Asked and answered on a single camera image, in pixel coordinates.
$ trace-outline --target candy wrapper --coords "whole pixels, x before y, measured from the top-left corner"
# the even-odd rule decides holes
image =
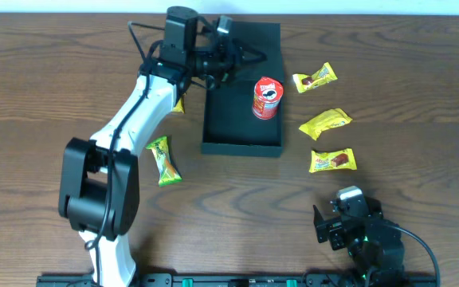
[[[152,141],[147,145],[147,149],[151,149],[157,167],[159,168],[159,186],[163,187],[168,184],[182,181],[182,177],[171,165],[169,157],[169,148],[167,147],[167,137],[161,136],[157,140]]]
[[[343,112],[341,108],[335,108],[320,113],[307,123],[301,125],[299,129],[316,140],[323,131],[327,131],[331,128],[342,127],[350,122],[350,116]]]
[[[184,96],[185,96],[185,93],[182,95],[178,103],[176,103],[175,107],[173,108],[173,112],[185,113],[185,108],[183,107],[183,97]]]
[[[309,172],[313,173],[336,169],[357,169],[354,152],[351,148],[345,148],[342,151],[321,153],[311,151],[311,166]]]
[[[305,92],[310,89],[318,88],[321,85],[325,85],[332,81],[337,80],[334,71],[329,63],[325,63],[322,69],[319,69],[316,73],[309,75],[304,74],[293,74],[293,81],[297,91]]]

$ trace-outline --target black box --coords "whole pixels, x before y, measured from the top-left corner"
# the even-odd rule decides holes
[[[267,61],[235,71],[228,83],[206,92],[203,154],[281,156],[284,96],[272,119],[253,114],[254,85],[261,77],[284,83],[280,31],[277,23],[233,23],[231,37],[264,52]]]

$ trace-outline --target wooden table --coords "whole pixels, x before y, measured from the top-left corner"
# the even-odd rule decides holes
[[[182,183],[158,187],[149,151],[139,160],[141,201],[130,231],[145,271],[303,273],[343,270],[343,250],[318,244],[312,205],[357,185],[386,217],[424,238],[444,286],[459,286],[459,17],[235,16],[280,22],[287,75],[329,61],[338,80],[299,94],[285,85],[279,159],[202,155],[204,92],[168,116]],[[0,286],[31,286],[44,272],[92,267],[79,235],[57,213],[61,159],[88,139],[135,85],[139,54],[127,21],[163,15],[0,14]],[[144,31],[146,43],[162,37]],[[313,141],[298,127],[329,108],[354,121]],[[310,153],[352,147],[357,171],[308,173]],[[404,238],[407,270],[432,273]]]

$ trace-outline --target black cable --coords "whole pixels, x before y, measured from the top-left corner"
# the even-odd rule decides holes
[[[144,51],[143,51],[143,49],[141,49],[141,44],[139,43],[139,40],[138,40],[137,37],[135,36],[134,30],[132,29],[132,27],[133,27],[133,26],[138,26],[138,27],[142,27],[142,28],[157,29],[157,30],[162,30],[162,31],[164,31],[164,28],[163,28],[163,27],[158,27],[158,26],[152,26],[152,25],[141,24],[141,23],[132,22],[132,21],[129,21],[129,22],[127,23],[127,26],[128,26],[128,31],[130,32],[130,34],[131,34],[131,36],[132,36],[132,40],[134,40],[135,46],[136,46],[137,49],[139,50],[139,54],[141,55],[141,58],[143,59],[143,62],[146,62],[147,57],[145,57]]]
[[[95,283],[95,286],[100,286],[100,273],[101,270],[100,270],[100,247],[97,243],[97,245],[95,245],[95,268],[96,268],[96,283]]]
[[[332,285],[334,285],[334,287],[338,287],[338,285],[336,285],[334,283],[334,281],[328,276],[328,274],[325,274],[325,276],[327,277],[327,279],[331,282]]]
[[[215,28],[201,15],[198,16],[198,20],[203,23],[203,25],[211,32],[209,37],[210,37],[210,44],[215,45],[216,44],[216,35],[215,35]]]
[[[364,282],[364,287],[370,287],[370,282],[371,282],[371,275],[373,274],[374,271],[378,270],[378,268],[372,266],[370,267],[367,272],[366,272],[366,280]]]
[[[191,83],[192,85],[196,85],[196,86],[198,86],[198,87],[200,87],[200,88],[208,89],[206,86],[204,86],[204,85],[202,85],[202,84],[199,84],[198,82],[191,81],[190,83]]]
[[[261,52],[260,50],[254,49],[251,45],[243,41],[240,41],[238,39],[233,39],[233,43],[237,46],[240,46],[243,52],[248,52],[248,53],[251,53],[257,56],[254,59],[246,60],[244,59],[243,54],[242,54],[242,63],[241,63],[242,65],[257,64],[257,63],[267,60],[267,54]]]
[[[428,244],[426,244],[426,242],[424,242],[424,240],[422,240],[419,236],[417,236],[416,234],[414,234],[413,232],[411,232],[409,230],[406,230],[406,229],[404,229],[402,227],[396,226],[396,225],[394,225],[392,223],[389,223],[389,222],[387,222],[387,221],[385,221],[384,219],[381,219],[381,218],[360,218],[360,217],[356,217],[356,216],[353,216],[353,215],[345,214],[343,212],[341,214],[345,215],[345,216],[348,216],[348,217],[351,217],[351,218],[362,220],[362,221],[369,221],[369,222],[373,222],[373,223],[378,223],[378,224],[380,224],[382,226],[386,226],[386,227],[389,227],[391,229],[403,232],[404,234],[406,234],[406,235],[412,237],[413,239],[415,239],[417,242],[419,242],[419,244],[421,244],[422,247],[424,247],[424,249],[426,250],[426,252],[430,256],[430,259],[431,259],[431,261],[433,263],[433,268],[435,269],[435,285],[437,287],[440,287],[440,284],[441,284],[441,281],[440,281],[440,268],[438,267],[437,258],[435,257],[434,252],[430,249]]]

